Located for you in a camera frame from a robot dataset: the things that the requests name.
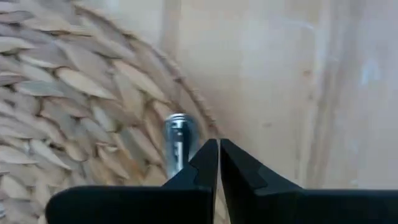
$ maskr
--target wooden surface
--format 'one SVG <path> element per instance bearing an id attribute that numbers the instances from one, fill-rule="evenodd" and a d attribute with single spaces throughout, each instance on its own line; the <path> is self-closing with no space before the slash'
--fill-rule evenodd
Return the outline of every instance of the wooden surface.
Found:
<path id="1" fill-rule="evenodd" d="M 226 137 L 308 187 L 398 187 L 394 0 L 86 0 L 171 55 Z"/>

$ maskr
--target black plastic part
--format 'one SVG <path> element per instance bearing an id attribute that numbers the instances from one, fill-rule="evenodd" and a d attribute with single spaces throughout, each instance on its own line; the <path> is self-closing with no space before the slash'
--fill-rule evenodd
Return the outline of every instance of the black plastic part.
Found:
<path id="1" fill-rule="evenodd" d="M 396 190 L 302 189 L 227 139 L 221 178 L 232 224 L 398 223 Z"/>
<path id="2" fill-rule="evenodd" d="M 49 224 L 213 223 L 218 145 L 210 139 L 162 187 L 75 187 L 51 198 Z"/>

